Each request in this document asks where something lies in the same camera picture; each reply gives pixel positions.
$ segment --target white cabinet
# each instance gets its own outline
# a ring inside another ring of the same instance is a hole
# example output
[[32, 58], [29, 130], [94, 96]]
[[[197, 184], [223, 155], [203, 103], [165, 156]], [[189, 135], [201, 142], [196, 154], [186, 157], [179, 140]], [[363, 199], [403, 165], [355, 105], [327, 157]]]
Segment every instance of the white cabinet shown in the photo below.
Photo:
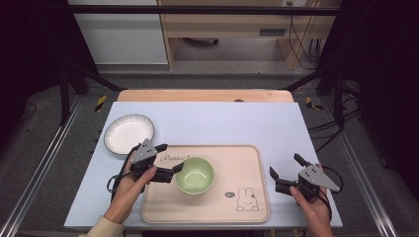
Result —
[[[157, 5], [155, 0], [68, 0], [70, 5]], [[96, 64], [167, 64], [158, 14], [75, 14]]]

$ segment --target sleeve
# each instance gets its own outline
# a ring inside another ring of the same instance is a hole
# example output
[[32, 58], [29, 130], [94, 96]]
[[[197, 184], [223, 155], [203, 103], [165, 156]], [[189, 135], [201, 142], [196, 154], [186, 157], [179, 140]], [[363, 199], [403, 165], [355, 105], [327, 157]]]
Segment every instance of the sleeve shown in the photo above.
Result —
[[119, 237], [124, 232], [124, 229], [124, 225], [117, 224], [101, 216], [89, 233], [79, 237]]

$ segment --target cartoon rabbit illustration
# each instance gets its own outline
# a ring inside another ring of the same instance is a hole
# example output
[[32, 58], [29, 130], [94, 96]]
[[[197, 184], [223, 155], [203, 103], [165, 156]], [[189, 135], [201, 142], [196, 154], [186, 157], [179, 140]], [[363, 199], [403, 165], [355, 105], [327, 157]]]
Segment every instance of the cartoon rabbit illustration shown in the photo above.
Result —
[[253, 190], [251, 188], [240, 188], [238, 190], [238, 200], [236, 209], [238, 211], [259, 210], [258, 201], [256, 200]]

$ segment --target green bowl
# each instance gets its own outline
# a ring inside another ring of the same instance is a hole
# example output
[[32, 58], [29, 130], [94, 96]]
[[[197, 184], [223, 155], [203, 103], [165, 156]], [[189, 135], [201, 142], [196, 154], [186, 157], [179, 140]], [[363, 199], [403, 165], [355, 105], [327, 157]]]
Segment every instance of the green bowl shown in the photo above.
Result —
[[181, 172], [176, 175], [179, 188], [188, 195], [199, 195], [207, 191], [213, 182], [213, 168], [210, 162], [200, 157], [184, 161]]

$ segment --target white plate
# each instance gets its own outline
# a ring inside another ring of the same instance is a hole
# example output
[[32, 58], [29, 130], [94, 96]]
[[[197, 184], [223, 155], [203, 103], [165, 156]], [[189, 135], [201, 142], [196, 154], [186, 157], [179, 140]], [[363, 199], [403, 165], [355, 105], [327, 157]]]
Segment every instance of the white plate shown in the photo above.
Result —
[[113, 121], [105, 132], [105, 145], [112, 152], [126, 155], [132, 147], [151, 140], [154, 125], [151, 120], [142, 115], [127, 115]]

